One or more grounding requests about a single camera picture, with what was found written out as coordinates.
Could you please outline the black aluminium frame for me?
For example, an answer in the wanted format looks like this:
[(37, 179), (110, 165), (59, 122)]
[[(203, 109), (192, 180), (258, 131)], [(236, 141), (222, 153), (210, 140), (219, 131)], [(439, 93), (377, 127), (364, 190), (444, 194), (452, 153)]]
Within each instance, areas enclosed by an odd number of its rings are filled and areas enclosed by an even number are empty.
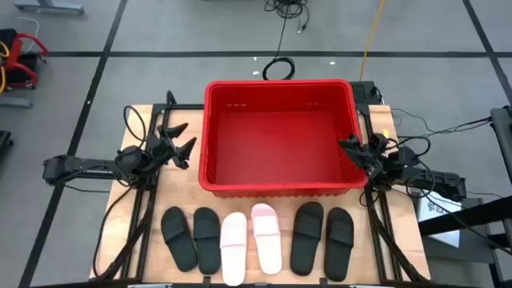
[[(150, 134), (157, 134), (157, 127), (163, 125), (170, 127), (170, 113), (172, 110), (178, 108), (177, 101), (171, 91), (166, 92), (166, 102), (160, 107), (153, 108), (150, 116), (150, 124), (147, 126), (144, 122), (142, 124), (142, 137), (136, 137), (140, 141), (138, 146), (144, 147), (144, 138)], [(126, 244), (123, 245), (118, 255), (114, 258), (111, 264), (104, 271), (99, 271), (97, 268), (97, 261), (99, 250), (102, 242), (102, 236), (98, 236), (97, 244), (94, 250), (92, 273), (95, 280), (108, 279), (111, 280), (116, 274), (120, 274), (122, 278), (128, 275), (129, 265), (132, 258), (132, 253), (136, 245), (140, 245), (140, 252), (138, 256), (136, 277), (140, 278), (143, 274), (146, 251), (149, 245), (151, 225), (154, 215), (154, 206), (156, 202), (156, 193), (158, 188), (160, 170), (154, 180), (154, 185), (146, 189), (135, 189), (127, 184), (118, 181), (121, 186), (126, 188), (119, 197), (117, 197), (112, 204), (107, 208), (106, 214), (102, 219), (100, 231), (104, 231), (106, 220), (109, 217), (113, 208), (120, 203), (129, 192), (134, 190), (136, 192), (134, 200), (134, 210), (131, 215), (129, 231), (127, 235)]]
[(366, 209), (369, 216), (370, 231), (372, 242), (374, 246), (374, 256), (378, 271), (378, 280), (381, 285), (384, 283), (391, 282), (387, 278), (386, 265), (382, 252), (381, 240), (388, 246), (390, 251), (390, 260), (392, 266), (392, 272), (394, 276), (393, 282), (404, 283), (402, 277), (402, 271), (409, 277), (411, 282), (429, 282), (430, 280), (423, 277), (416, 268), (406, 258), (404, 253), (400, 250), (397, 243), (394, 240), (394, 232), (390, 219), (390, 212), (388, 207), (387, 197), (383, 192), (377, 191), (378, 199), (381, 202), (382, 212), (384, 216), (384, 222), (382, 222), (378, 216), (378, 213), (374, 207), (375, 201), (373, 200), (372, 194), (374, 192), (374, 183), (371, 179), (364, 188), (364, 196), (366, 199)]

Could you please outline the pink slide sandal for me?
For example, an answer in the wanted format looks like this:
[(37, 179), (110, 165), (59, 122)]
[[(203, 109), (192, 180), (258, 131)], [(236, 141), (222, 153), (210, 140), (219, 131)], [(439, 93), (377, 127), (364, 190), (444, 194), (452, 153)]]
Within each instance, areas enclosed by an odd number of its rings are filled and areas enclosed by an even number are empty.
[(277, 274), (282, 269), (278, 215), (271, 206), (259, 203), (251, 210), (251, 221), (260, 268), (264, 274)]
[(247, 219), (241, 212), (227, 215), (221, 225), (222, 279), (228, 286), (244, 282), (247, 252)]

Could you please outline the red plastic bin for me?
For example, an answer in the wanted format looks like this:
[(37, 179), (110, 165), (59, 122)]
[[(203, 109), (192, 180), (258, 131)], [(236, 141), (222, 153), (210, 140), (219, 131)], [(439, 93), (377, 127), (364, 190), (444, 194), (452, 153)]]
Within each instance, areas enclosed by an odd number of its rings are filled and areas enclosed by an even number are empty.
[(339, 145), (350, 136), (362, 134), (343, 79), (211, 82), (198, 183), (218, 198), (344, 194), (368, 181)]

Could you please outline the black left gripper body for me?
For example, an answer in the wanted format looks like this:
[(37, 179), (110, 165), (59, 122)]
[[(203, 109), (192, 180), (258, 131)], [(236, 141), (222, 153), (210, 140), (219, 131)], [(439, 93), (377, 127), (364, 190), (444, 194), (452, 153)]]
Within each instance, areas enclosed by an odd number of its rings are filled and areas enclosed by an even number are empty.
[(147, 137), (146, 143), (151, 162), (156, 168), (167, 164), (169, 160), (182, 170), (189, 168), (189, 157), (178, 157), (176, 155), (175, 148), (177, 146), (174, 144), (173, 139), (158, 138), (156, 135), (151, 134)]

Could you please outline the red roller cart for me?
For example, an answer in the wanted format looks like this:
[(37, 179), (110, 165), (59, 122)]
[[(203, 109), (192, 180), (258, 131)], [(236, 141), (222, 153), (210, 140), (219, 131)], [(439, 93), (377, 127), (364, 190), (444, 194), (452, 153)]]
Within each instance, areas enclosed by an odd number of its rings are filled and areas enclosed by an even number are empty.
[[(33, 40), (40, 51), (23, 52), (24, 38)], [(46, 62), (47, 55), (48, 49), (36, 36), (0, 29), (0, 94), (17, 88), (34, 90), (39, 82), (38, 60)]]

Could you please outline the black metal beam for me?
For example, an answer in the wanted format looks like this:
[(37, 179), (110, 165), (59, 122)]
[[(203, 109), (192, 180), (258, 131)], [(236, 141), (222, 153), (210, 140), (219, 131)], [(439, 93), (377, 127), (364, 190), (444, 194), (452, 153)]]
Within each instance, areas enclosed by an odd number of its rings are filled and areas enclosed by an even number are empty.
[(418, 227), (421, 235), (431, 235), (500, 222), (506, 218), (512, 219), (512, 196), (431, 218), (420, 222)]

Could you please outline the black slide sandal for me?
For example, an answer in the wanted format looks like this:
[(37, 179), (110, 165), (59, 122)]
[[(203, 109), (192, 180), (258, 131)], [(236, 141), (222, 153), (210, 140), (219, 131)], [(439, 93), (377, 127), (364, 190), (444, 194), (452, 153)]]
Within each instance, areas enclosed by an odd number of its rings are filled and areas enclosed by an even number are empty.
[(161, 218), (161, 232), (177, 268), (192, 270), (198, 264), (196, 250), (186, 216), (178, 206), (167, 209)]
[(339, 207), (330, 210), (326, 220), (324, 273), (333, 282), (346, 279), (354, 247), (354, 223), (350, 214)]
[(212, 209), (200, 207), (195, 211), (193, 239), (199, 270), (204, 275), (216, 274), (221, 265), (220, 221)]
[(290, 269), (294, 274), (307, 276), (314, 267), (318, 243), (321, 240), (323, 207), (318, 202), (301, 205), (294, 217)]

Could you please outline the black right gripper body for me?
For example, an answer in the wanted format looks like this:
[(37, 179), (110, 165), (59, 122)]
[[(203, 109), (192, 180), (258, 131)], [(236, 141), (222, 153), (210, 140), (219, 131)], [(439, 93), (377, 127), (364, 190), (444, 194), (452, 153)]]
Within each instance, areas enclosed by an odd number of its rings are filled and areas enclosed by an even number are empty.
[(387, 160), (388, 145), (396, 143), (394, 139), (389, 139), (384, 134), (372, 134), (369, 142), (362, 147), (366, 159), (363, 163), (363, 169), (368, 178), (375, 178), (383, 172), (384, 162)]

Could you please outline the grey metal table foot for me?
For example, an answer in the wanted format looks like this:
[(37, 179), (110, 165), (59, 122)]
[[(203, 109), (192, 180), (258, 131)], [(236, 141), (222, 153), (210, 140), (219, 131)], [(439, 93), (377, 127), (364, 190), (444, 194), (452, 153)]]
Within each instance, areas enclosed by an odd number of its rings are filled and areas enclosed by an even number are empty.
[(62, 0), (14, 0), (13, 6), (18, 10), (52, 10), (59, 12), (75, 12), (84, 14), (81, 4), (63, 2)]
[(27, 98), (0, 96), (0, 106), (31, 109), (33, 103)]

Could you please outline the black power strip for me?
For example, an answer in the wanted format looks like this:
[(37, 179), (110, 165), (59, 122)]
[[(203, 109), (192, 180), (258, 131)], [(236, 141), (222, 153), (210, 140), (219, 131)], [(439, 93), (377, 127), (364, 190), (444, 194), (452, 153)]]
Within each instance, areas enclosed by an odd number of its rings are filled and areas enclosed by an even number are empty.
[(380, 90), (373, 81), (350, 82), (357, 104), (382, 105)]

